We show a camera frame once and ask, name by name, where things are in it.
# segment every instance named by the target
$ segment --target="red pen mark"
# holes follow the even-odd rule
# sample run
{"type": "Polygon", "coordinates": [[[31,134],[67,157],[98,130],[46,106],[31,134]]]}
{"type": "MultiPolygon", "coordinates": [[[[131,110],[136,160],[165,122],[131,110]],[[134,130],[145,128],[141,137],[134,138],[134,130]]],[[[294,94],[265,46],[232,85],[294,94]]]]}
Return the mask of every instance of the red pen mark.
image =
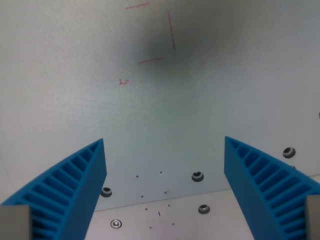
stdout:
{"type": "Polygon", "coordinates": [[[143,6],[146,6],[148,5],[149,3],[146,2],[146,3],[143,3],[143,4],[139,4],[139,5],[135,5],[135,6],[129,6],[129,7],[126,7],[125,9],[134,9],[134,8],[138,8],[138,7],[143,7],[143,6]]]}
{"type": "Polygon", "coordinates": [[[158,60],[162,60],[162,59],[165,59],[165,58],[164,57],[158,57],[158,58],[154,58],[154,59],[150,59],[150,60],[139,61],[138,64],[150,63],[150,62],[154,62],[154,61],[158,61],[158,60]]]}
{"type": "Polygon", "coordinates": [[[171,19],[170,19],[170,12],[168,10],[168,18],[169,18],[169,25],[170,25],[170,31],[171,31],[171,37],[172,37],[172,43],[173,43],[173,49],[176,50],[176,45],[175,45],[175,39],[174,39],[174,33],[172,31],[172,26],[171,26],[171,19]]]}
{"type": "Polygon", "coordinates": [[[120,79],[120,85],[127,84],[128,82],[129,82],[129,80],[125,80],[125,82],[121,82],[121,79],[120,79]]]}

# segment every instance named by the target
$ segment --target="red marking line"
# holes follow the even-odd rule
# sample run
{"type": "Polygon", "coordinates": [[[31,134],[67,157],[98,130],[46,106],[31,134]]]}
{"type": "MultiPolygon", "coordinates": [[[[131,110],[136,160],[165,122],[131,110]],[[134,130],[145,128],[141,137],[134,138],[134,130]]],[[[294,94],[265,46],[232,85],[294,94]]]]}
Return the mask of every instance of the red marking line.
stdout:
{"type": "Polygon", "coordinates": [[[165,58],[164,57],[158,57],[158,58],[154,58],[154,59],[150,59],[150,60],[139,61],[138,64],[150,63],[150,62],[154,62],[154,61],[158,61],[158,60],[162,60],[162,59],[165,59],[165,58]]]}
{"type": "Polygon", "coordinates": [[[168,11],[168,18],[169,18],[169,25],[170,25],[170,30],[171,30],[171,37],[172,37],[173,49],[176,50],[174,33],[172,32],[171,19],[170,19],[170,12],[169,12],[169,11],[168,11]]]}
{"type": "Polygon", "coordinates": [[[135,5],[135,6],[129,6],[129,7],[126,7],[125,9],[134,9],[134,8],[146,6],[146,5],[148,5],[148,4],[149,4],[149,3],[146,2],[146,3],[139,4],[139,5],[135,5]]]}

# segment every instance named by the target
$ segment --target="metal washer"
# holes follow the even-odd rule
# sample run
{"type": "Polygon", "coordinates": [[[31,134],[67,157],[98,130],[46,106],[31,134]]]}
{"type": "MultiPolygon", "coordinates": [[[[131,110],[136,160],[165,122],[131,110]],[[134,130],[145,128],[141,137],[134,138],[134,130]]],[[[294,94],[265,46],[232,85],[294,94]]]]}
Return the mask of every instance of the metal washer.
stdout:
{"type": "Polygon", "coordinates": [[[110,223],[111,227],[113,227],[114,229],[119,229],[122,226],[122,222],[118,219],[113,219],[110,223]]]}

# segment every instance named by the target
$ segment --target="white panel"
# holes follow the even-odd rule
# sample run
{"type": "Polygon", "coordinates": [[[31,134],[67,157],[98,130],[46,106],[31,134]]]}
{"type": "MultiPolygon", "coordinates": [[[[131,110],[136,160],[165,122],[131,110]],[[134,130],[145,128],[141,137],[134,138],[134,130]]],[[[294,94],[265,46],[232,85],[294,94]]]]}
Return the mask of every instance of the white panel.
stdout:
{"type": "MultiPolygon", "coordinates": [[[[320,175],[312,176],[312,178],[320,182],[320,175]]],[[[230,189],[96,211],[85,240],[104,238],[117,240],[254,240],[230,189]],[[210,207],[208,214],[198,213],[198,207],[203,204],[210,207]],[[120,220],[122,227],[112,228],[110,222],[113,219],[120,220]]]]}
{"type": "Polygon", "coordinates": [[[16,189],[98,138],[113,195],[97,210],[229,188],[224,136],[277,158],[294,147],[286,162],[320,173],[320,1],[125,9],[143,3],[1,1],[0,158],[16,189]]]}
{"type": "Polygon", "coordinates": [[[0,204],[15,192],[6,169],[0,160],[0,204]]]}

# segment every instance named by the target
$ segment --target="screw hole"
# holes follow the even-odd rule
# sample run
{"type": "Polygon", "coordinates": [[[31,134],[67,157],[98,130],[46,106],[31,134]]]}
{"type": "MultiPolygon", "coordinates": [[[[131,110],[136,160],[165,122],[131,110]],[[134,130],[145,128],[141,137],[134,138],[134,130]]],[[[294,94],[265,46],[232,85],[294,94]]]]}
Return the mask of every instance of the screw hole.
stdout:
{"type": "Polygon", "coordinates": [[[196,171],[192,174],[191,178],[194,182],[201,182],[205,178],[205,175],[200,171],[196,171]]]}
{"type": "Polygon", "coordinates": [[[198,212],[200,214],[207,214],[210,212],[210,207],[208,205],[201,205],[199,208],[198,208],[198,212]]]}
{"type": "Polygon", "coordinates": [[[109,198],[112,195],[112,190],[109,187],[104,187],[100,195],[104,198],[109,198]]]}
{"type": "Polygon", "coordinates": [[[283,150],[282,155],[286,159],[292,158],[296,154],[296,150],[293,147],[287,147],[285,150],[283,150]]]}

